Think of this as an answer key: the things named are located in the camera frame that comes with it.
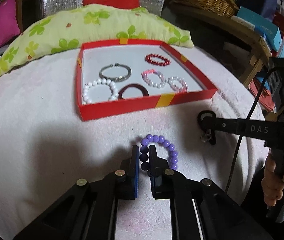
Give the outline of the right hand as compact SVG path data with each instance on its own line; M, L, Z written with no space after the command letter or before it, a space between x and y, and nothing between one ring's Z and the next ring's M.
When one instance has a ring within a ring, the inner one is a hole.
M275 174L276 162L271 153L265 160L264 177L261 186L264 193L264 202L267 206L275 206L284 193L284 176L282 179Z

